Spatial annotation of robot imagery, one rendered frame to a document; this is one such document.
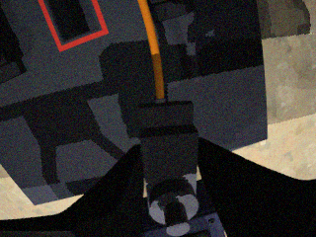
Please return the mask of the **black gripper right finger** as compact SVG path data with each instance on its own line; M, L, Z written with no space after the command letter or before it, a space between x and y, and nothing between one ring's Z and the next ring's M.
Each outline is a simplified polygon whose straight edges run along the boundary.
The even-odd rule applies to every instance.
M312 237L316 179L291 178L204 138L197 168L228 237Z

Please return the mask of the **grey micro servo with orange cable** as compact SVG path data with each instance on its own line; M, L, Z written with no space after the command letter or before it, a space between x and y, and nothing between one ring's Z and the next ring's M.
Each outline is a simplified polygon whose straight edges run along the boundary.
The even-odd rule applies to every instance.
M193 100L166 102L161 54L147 0L137 0L145 21L155 78L155 102L138 104L139 143L147 206L169 236L182 236L198 210L198 130Z

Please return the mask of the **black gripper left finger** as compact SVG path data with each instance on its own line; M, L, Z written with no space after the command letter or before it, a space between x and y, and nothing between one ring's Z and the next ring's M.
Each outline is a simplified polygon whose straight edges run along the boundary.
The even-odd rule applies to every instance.
M0 237L139 237L142 197L141 145L133 145L66 210L51 216L0 220Z

